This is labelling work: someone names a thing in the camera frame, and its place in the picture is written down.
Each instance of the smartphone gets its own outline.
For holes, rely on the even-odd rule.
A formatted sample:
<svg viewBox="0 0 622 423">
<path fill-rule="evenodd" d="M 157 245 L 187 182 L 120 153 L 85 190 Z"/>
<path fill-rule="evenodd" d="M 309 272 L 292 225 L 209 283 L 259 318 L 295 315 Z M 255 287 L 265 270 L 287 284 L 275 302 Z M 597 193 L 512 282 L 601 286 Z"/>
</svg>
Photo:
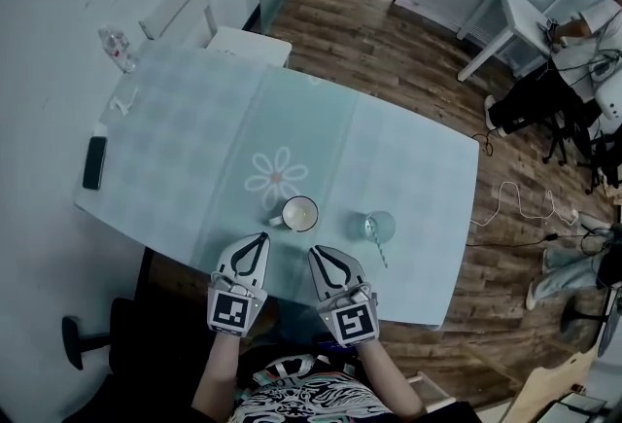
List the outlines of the smartphone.
<svg viewBox="0 0 622 423">
<path fill-rule="evenodd" d="M 87 190 L 99 190 L 101 173 L 104 170 L 104 157 L 108 138 L 93 136 L 88 142 L 86 152 L 85 174 L 82 178 L 82 187 Z"/>
</svg>

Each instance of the white shoe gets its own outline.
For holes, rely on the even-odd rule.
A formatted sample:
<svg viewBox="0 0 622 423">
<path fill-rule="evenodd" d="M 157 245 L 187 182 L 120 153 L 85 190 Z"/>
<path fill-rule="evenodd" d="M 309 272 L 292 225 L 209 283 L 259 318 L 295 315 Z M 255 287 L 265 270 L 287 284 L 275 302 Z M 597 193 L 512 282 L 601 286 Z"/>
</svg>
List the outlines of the white shoe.
<svg viewBox="0 0 622 423">
<path fill-rule="evenodd" d="M 534 310 L 536 308 L 537 300 L 534 299 L 534 281 L 529 284 L 529 290 L 525 297 L 525 307 L 527 310 Z"/>
<path fill-rule="evenodd" d="M 491 131 L 493 129 L 497 129 L 497 127 L 490 120 L 490 114 L 489 114 L 488 110 L 495 103 L 497 103 L 497 100 L 495 99 L 495 96 L 493 96 L 492 94 L 489 94 L 488 96 L 486 96 L 486 99 L 484 100 L 484 113 L 486 114 L 486 127 L 488 127 L 488 129 L 491 130 Z"/>
<path fill-rule="evenodd" d="M 551 270 L 549 269 L 548 265 L 546 265 L 547 254 L 548 254 L 548 249 L 545 249 L 544 252 L 542 252 L 542 274 L 546 274 L 548 271 Z"/>
</svg>

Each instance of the water bottle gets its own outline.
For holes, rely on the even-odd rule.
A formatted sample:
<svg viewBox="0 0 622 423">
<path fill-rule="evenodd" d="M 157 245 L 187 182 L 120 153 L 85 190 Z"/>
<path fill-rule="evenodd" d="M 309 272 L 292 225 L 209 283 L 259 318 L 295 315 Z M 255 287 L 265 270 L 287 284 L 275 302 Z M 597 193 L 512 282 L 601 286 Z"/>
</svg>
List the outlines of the water bottle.
<svg viewBox="0 0 622 423">
<path fill-rule="evenodd" d="M 102 27 L 97 31 L 104 51 L 125 73 L 133 72 L 138 59 L 131 53 L 129 41 L 123 31 L 114 27 Z"/>
</svg>

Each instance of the white mug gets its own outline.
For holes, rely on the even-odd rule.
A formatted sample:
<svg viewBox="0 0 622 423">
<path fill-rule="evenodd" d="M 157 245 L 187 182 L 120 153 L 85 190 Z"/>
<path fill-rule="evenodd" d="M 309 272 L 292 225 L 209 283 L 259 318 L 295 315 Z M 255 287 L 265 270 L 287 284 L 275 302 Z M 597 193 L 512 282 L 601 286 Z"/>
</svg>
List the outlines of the white mug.
<svg viewBox="0 0 622 423">
<path fill-rule="evenodd" d="M 271 226 L 285 225 L 292 231 L 309 231 L 318 222 L 320 211 L 308 196 L 294 196 L 285 202 L 281 215 L 268 221 Z"/>
</svg>

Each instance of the light blue table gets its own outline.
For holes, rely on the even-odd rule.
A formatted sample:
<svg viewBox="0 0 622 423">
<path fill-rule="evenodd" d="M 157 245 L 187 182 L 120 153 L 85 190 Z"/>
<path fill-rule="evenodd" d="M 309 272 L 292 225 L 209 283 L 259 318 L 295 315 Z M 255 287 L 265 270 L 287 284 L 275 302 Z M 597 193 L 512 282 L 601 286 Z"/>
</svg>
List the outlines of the light blue table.
<svg viewBox="0 0 622 423">
<path fill-rule="evenodd" d="M 232 240 L 271 239 L 269 295 L 315 303 L 310 246 L 363 265 L 384 320 L 440 325 L 467 241 L 478 145 L 462 134 L 357 91 L 225 53 L 149 44 L 107 109 L 98 192 L 78 206 L 181 263 L 211 272 Z M 294 195 L 320 220 L 306 233 L 267 225 Z M 397 233 L 389 267 L 362 237 L 364 214 L 387 210 Z"/>
</svg>

